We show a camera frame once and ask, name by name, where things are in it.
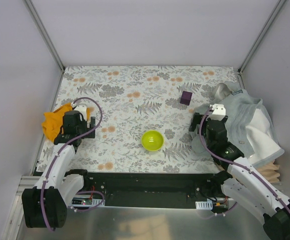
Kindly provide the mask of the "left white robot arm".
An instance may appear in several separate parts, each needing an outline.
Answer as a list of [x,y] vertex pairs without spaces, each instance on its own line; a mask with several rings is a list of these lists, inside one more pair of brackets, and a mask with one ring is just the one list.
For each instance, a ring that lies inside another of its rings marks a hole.
[[78,110],[64,114],[62,126],[54,139],[53,153],[39,180],[21,195],[25,224],[28,228],[55,230],[64,226],[67,208],[81,190],[87,171],[66,175],[82,140],[95,138],[99,126],[95,117],[87,117]]

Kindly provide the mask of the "orange cloth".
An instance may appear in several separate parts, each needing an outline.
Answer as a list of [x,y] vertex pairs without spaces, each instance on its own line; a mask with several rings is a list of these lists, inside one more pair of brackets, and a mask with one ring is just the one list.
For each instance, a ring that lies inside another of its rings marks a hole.
[[45,120],[41,124],[44,136],[53,142],[58,136],[61,126],[63,125],[63,116],[66,112],[72,111],[72,104],[66,103],[53,112],[45,112]]

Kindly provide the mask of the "grey sweatshirt cloth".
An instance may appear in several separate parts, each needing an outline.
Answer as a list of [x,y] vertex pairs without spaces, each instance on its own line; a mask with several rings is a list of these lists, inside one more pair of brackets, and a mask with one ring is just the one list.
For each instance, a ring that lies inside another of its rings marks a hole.
[[229,83],[219,83],[212,96],[212,104],[222,104],[226,109],[228,119],[225,128],[229,142],[249,158],[254,151],[247,139],[246,126],[251,122],[256,109],[261,109],[268,118],[263,100],[251,97],[246,90]]

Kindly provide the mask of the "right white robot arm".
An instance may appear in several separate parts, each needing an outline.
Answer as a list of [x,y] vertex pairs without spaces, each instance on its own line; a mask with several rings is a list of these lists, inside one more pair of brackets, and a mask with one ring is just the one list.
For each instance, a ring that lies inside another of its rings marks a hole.
[[189,132],[196,133],[202,147],[223,168],[216,185],[262,224],[271,240],[290,240],[290,198],[269,183],[228,141],[225,123],[213,119],[213,111],[194,113]]

